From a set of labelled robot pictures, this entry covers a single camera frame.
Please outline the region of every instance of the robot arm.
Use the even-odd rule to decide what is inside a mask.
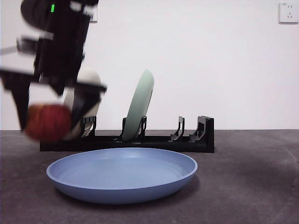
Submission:
[[[78,71],[84,58],[90,16],[84,13],[86,5],[96,5],[99,0],[24,0],[21,4],[23,18],[31,26],[46,32],[45,38],[22,38],[17,48],[24,53],[35,54],[34,74],[0,70],[5,89],[14,97],[21,129],[26,126],[31,82],[48,84],[62,95],[64,88],[75,89],[72,109],[74,127],[97,102],[105,86],[77,82]],[[79,8],[71,8],[77,3]]]

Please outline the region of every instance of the blue plate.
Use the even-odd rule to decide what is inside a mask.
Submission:
[[[154,148],[111,148],[67,156],[47,175],[58,190],[102,204],[155,200],[184,187],[197,170],[191,157]]]

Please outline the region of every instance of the green indicator light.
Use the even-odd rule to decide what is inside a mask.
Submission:
[[[51,6],[51,12],[52,13],[54,12],[54,9],[55,9],[55,4],[52,4],[52,6]]]

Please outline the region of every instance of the plate rim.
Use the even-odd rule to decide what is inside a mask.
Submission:
[[[55,177],[50,173],[50,169],[51,169],[52,166],[54,166],[56,163],[60,162],[61,160],[64,160],[64,159],[69,158],[69,157],[72,157],[72,156],[76,156],[76,155],[84,154],[84,153],[96,152],[96,151],[99,151],[99,152],[100,152],[100,151],[111,150],[111,149],[128,149],[128,148],[154,149],[154,150],[157,150],[157,151],[167,151],[168,153],[179,154],[180,156],[185,156],[185,157],[187,157],[188,159],[190,159],[190,160],[194,163],[195,167],[194,167],[194,169],[193,169],[190,173],[188,173],[188,174],[186,174],[186,175],[184,175],[184,176],[182,176],[182,177],[180,177],[180,178],[178,178],[178,179],[176,179],[176,180],[174,180],[174,181],[168,182],[168,183],[155,184],[155,185],[150,185],[150,186],[146,186],[146,187],[139,187],[139,188],[117,188],[117,189],[93,188],[93,187],[84,187],[84,186],[82,186],[82,185],[77,185],[77,184],[69,184],[69,183],[62,182],[62,181],[58,180],[57,178],[55,178]],[[170,151],[170,150],[166,150],[166,149],[159,149],[159,148],[147,148],[147,147],[122,147],[122,148],[105,148],[105,149],[98,149],[98,150],[92,150],[92,151],[81,152],[81,153],[77,153],[77,154],[73,154],[73,155],[68,155],[68,156],[66,156],[66,157],[63,157],[63,158],[61,158],[61,159],[59,159],[59,160],[56,160],[56,161],[54,161],[53,163],[51,163],[51,164],[47,167],[46,173],[47,173],[47,176],[48,176],[51,180],[53,180],[54,182],[57,182],[57,183],[60,183],[60,184],[63,184],[63,185],[69,186],[69,187],[79,188],[79,189],[86,189],[86,190],[88,190],[88,189],[89,189],[89,190],[136,190],[136,189],[154,188],[154,187],[159,187],[159,186],[164,186],[164,185],[167,185],[167,184],[172,184],[172,183],[175,183],[175,182],[179,182],[179,181],[181,181],[181,180],[183,180],[183,179],[186,179],[187,177],[192,176],[193,174],[195,174],[195,172],[197,171],[197,168],[198,168],[197,162],[196,162],[192,157],[190,157],[190,156],[188,156],[188,155],[185,155],[185,154],[183,154],[183,153],[174,152],[174,151]]]

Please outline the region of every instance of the light green plate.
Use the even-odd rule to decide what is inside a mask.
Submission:
[[[148,110],[153,87],[154,77],[149,70],[145,70],[139,80],[129,108],[123,130],[123,141],[129,141],[138,136],[140,121]]]

